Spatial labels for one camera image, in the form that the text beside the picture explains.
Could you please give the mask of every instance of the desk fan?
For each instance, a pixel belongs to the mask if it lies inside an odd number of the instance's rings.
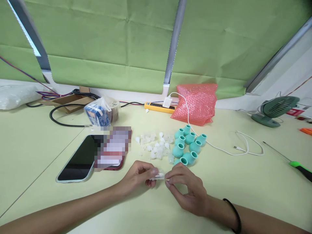
[[[260,106],[260,114],[253,114],[251,118],[268,127],[279,127],[280,124],[272,118],[280,117],[297,105],[298,97],[278,97],[270,101],[264,101]]]

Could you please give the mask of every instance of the green curtain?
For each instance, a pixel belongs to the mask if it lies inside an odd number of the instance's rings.
[[[45,83],[40,66],[22,28],[5,0],[0,1],[0,56],[12,65]],[[0,79],[33,80],[0,60]]]
[[[245,94],[246,81],[310,18],[310,0],[188,1],[170,92],[217,83],[217,97]]]
[[[60,84],[161,94],[178,0],[25,0]]]

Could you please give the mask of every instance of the black cable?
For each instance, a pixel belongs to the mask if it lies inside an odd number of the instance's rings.
[[[55,123],[57,123],[57,124],[59,124],[59,125],[62,125],[62,126],[66,126],[66,127],[85,127],[85,125],[71,125],[71,124],[60,123],[60,122],[56,121],[56,120],[53,118],[53,116],[52,116],[53,112],[56,111],[58,108],[61,108],[61,107],[64,107],[64,106],[85,106],[85,105],[86,105],[86,104],[64,104],[64,105],[57,106],[56,108],[54,108],[53,110],[51,110],[50,115],[49,115],[49,116],[50,116],[50,119],[51,119],[53,122],[55,122]]]
[[[96,100],[96,99],[99,99],[100,96],[94,94],[94,93],[81,93],[79,89],[74,89],[72,91],[73,94],[78,94],[78,95],[81,95],[81,96],[87,96],[87,97],[90,97],[92,98],[93,100]]]
[[[26,106],[28,106],[28,107],[38,107],[38,106],[43,106],[43,104],[38,104],[38,105],[35,105],[35,106],[31,106],[31,105],[29,105],[29,103],[26,103]]]
[[[122,105],[121,107],[125,107],[125,106],[127,106],[127,105],[129,105],[129,104],[132,104],[132,103],[135,103],[135,104],[139,104],[139,105],[144,106],[144,104],[139,103],[139,102],[128,102],[128,103],[126,103],[126,104]]]

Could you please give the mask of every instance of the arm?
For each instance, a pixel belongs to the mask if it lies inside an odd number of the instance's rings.
[[[149,179],[157,174],[158,169],[152,164],[135,161],[119,183],[89,196],[64,202],[11,221],[0,227],[0,233],[59,233],[124,199],[144,181],[146,186],[155,187],[156,181]]]
[[[223,200],[207,195],[202,180],[195,176],[182,163],[175,165],[165,177],[169,179],[169,181],[166,181],[166,186],[183,209],[237,230],[238,221],[231,206]],[[188,187],[188,194],[182,195],[174,184],[186,185]],[[279,219],[239,205],[234,206],[241,219],[241,233],[308,234],[307,231]]]

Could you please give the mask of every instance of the fan base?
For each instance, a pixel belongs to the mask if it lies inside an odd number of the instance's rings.
[[[272,120],[269,117],[266,117],[266,116],[263,116],[263,115],[260,115],[260,114],[253,114],[251,116],[251,118],[253,120],[255,120],[256,122],[258,122],[260,124],[263,124],[265,126],[268,126],[268,127],[279,127],[280,126],[280,124],[278,122]]]

